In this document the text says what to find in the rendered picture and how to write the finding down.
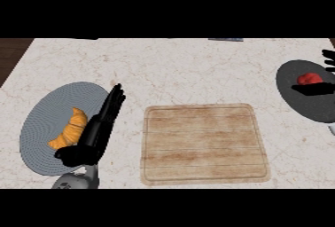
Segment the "wooden cutting board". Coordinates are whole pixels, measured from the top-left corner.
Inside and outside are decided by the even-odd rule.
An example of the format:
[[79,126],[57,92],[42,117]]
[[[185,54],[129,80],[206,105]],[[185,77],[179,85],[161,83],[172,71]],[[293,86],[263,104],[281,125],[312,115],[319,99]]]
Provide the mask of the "wooden cutting board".
[[141,174],[150,186],[269,181],[271,164],[251,105],[148,107]]

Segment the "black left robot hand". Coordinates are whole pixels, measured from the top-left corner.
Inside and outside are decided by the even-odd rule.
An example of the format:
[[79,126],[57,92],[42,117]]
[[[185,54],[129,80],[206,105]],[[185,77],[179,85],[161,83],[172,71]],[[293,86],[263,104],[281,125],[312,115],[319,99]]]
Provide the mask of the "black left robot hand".
[[55,158],[62,161],[67,167],[93,166],[99,163],[124,99],[124,90],[119,83],[110,92],[99,113],[88,123],[77,145],[61,148],[55,153]]

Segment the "dark grey pan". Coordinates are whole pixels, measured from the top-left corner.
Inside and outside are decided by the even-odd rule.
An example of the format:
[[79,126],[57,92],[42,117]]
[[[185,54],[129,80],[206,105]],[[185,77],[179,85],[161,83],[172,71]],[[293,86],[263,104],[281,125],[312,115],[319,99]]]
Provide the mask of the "dark grey pan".
[[299,77],[316,73],[324,82],[335,85],[335,74],[325,67],[307,60],[291,60],[282,64],[276,73],[276,86],[282,98],[293,109],[312,121],[335,122],[335,92],[333,94],[307,96],[293,89]]

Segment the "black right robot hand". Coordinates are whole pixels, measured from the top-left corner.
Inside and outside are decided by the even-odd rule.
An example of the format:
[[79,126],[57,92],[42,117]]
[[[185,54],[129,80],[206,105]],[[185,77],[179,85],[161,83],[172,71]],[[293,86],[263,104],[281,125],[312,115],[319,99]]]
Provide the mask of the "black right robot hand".
[[[324,50],[322,55],[327,58],[325,63],[330,65],[327,68],[328,72],[335,73],[335,51]],[[321,96],[335,93],[335,83],[324,82],[309,85],[294,85],[293,89],[306,96]]]

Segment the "round grey placemat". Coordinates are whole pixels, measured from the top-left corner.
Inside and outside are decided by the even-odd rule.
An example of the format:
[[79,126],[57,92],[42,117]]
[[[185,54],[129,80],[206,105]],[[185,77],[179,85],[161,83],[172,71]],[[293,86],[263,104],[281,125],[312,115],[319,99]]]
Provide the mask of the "round grey placemat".
[[54,90],[31,109],[20,135],[20,152],[27,167],[37,174],[61,176],[79,170],[79,167],[68,168],[54,157],[49,142],[64,131],[74,114],[73,108],[83,110],[92,118],[99,113],[108,94],[95,83],[73,82]]

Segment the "golden croissant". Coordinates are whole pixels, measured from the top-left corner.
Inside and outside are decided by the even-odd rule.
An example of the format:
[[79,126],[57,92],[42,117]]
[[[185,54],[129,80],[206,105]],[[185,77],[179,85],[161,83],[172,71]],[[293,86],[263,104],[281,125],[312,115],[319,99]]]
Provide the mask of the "golden croissant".
[[54,150],[58,150],[67,146],[74,145],[79,142],[82,134],[85,132],[85,128],[88,126],[88,115],[86,112],[79,109],[73,108],[73,116],[68,120],[68,123],[64,127],[62,133],[58,137],[49,141],[49,147]]

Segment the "red bell pepper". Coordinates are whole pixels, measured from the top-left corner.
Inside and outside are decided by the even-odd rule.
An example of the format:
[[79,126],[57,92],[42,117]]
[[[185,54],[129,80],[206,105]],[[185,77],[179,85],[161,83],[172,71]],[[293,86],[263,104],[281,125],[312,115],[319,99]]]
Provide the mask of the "red bell pepper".
[[324,79],[316,73],[306,73],[300,75],[297,78],[297,83],[300,85],[309,85],[309,84],[322,83],[322,82],[324,82]]

